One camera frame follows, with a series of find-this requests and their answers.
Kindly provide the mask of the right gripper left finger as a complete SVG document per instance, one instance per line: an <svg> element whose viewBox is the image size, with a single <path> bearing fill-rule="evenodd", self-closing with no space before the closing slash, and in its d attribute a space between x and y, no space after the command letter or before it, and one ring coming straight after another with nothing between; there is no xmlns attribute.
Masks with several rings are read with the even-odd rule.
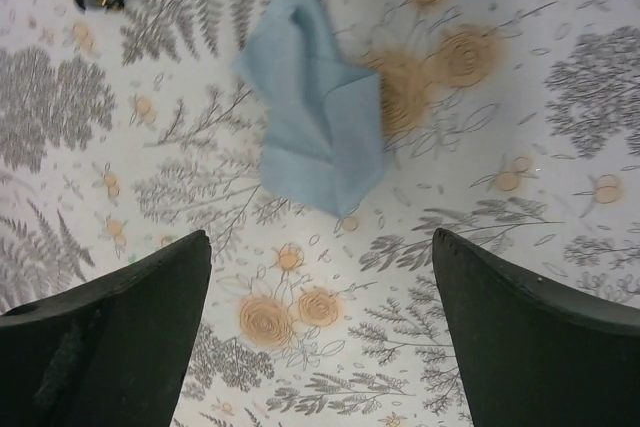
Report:
<svg viewBox="0 0 640 427"><path fill-rule="evenodd" d="M2 425L170 425L210 276L199 230L3 314Z"/></svg>

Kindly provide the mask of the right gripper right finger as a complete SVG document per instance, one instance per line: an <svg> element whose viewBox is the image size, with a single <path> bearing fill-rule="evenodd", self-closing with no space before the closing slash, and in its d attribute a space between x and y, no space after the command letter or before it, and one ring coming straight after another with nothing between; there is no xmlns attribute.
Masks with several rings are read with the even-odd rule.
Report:
<svg viewBox="0 0 640 427"><path fill-rule="evenodd" d="M443 228L432 248L474 425L638 425L638 309L539 276Z"/></svg>

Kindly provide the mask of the light blue cloth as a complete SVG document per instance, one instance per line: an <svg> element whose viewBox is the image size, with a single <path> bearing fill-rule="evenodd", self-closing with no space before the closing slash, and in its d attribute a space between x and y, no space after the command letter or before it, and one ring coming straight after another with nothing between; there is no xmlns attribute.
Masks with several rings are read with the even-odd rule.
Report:
<svg viewBox="0 0 640 427"><path fill-rule="evenodd" d="M233 68L269 108L262 186L348 215L384 173L378 73L344 59L320 0L271 0Z"/></svg>

